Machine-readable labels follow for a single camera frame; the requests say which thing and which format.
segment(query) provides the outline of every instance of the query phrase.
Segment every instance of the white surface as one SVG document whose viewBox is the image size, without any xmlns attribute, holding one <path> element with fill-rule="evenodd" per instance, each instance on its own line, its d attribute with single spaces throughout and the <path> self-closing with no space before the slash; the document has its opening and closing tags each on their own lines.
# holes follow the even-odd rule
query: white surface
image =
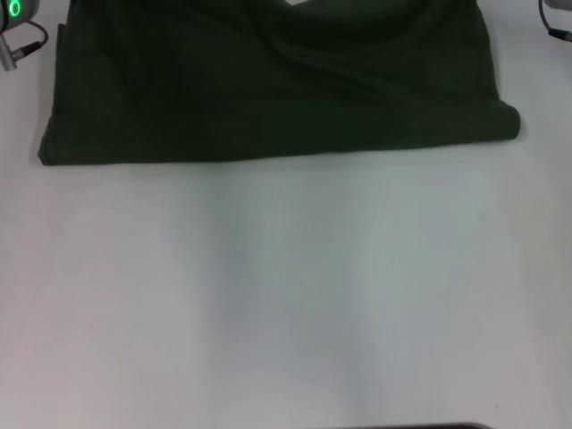
<svg viewBox="0 0 572 429">
<path fill-rule="evenodd" d="M 571 427 L 572 44 L 482 7 L 513 143 L 47 169 L 55 42 L 1 74 L 0 426 Z"/>
</svg>

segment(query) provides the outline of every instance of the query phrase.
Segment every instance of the black cable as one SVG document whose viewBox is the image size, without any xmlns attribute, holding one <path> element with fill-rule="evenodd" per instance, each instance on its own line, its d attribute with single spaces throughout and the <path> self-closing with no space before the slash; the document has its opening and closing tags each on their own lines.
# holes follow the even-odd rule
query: black cable
<svg viewBox="0 0 572 429">
<path fill-rule="evenodd" d="M 36 27 L 37 29 L 39 29 L 44 35 L 44 39 L 41 42 L 30 43 L 29 45 L 21 47 L 20 49 L 17 49 L 14 52 L 12 52 L 12 57 L 14 61 L 20 61 L 21 59 L 26 58 L 28 55 L 32 55 L 33 53 L 41 49 L 42 46 L 44 46 L 50 39 L 44 27 L 42 27 L 41 25 L 39 25 L 34 21 L 28 21 L 28 24 L 31 25 L 32 27 Z"/>
<path fill-rule="evenodd" d="M 28 21 L 28 24 L 31 25 L 32 27 L 36 27 L 37 29 L 39 29 L 42 34 L 44 35 L 44 40 L 42 40 L 41 42 L 39 42 L 42 46 L 45 45 L 47 43 L 47 41 L 50 39 L 50 35 L 47 34 L 47 31 L 44 27 L 42 27 L 41 25 L 39 25 L 37 22 L 34 21 Z"/>
<path fill-rule="evenodd" d="M 543 19 L 544 27 L 548 30 L 548 34 L 554 38 L 559 38 L 565 42 L 572 42 L 572 32 L 565 31 L 564 29 L 554 29 L 548 23 L 546 15 L 544 14 L 544 0 L 538 0 L 538 10 L 540 11 L 540 17 Z"/>
<path fill-rule="evenodd" d="M 548 20 L 546 19 L 546 14 L 544 13 L 544 0 L 538 0 L 538 10 L 540 11 L 540 17 L 543 19 L 544 27 L 546 27 L 546 29 L 550 31 L 552 27 L 548 23 Z"/>
</svg>

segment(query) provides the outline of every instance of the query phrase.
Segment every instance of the green towel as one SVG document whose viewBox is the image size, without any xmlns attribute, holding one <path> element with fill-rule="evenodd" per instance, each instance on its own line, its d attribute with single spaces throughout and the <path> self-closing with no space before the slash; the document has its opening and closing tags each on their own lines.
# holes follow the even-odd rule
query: green towel
<svg viewBox="0 0 572 429">
<path fill-rule="evenodd" d="M 43 164 L 221 162 L 513 139 L 475 0 L 80 0 Z"/>
</svg>

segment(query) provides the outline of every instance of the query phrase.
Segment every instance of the folded fabric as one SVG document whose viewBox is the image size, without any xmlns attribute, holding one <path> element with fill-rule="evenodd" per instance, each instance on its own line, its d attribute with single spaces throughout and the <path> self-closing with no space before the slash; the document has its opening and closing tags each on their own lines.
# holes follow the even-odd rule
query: folded fabric
<svg viewBox="0 0 572 429">
<path fill-rule="evenodd" d="M 513 139 L 476 0 L 81 0 L 43 164 L 220 162 Z"/>
</svg>

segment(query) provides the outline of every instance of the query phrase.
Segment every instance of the green led light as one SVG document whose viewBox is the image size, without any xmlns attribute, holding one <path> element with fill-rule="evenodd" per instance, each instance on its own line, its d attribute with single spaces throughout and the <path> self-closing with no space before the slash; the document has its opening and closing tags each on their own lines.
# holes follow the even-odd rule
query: green led light
<svg viewBox="0 0 572 429">
<path fill-rule="evenodd" d="M 10 12 L 10 16 L 16 18 L 21 13 L 20 0 L 12 0 L 8 6 L 8 12 Z"/>
</svg>

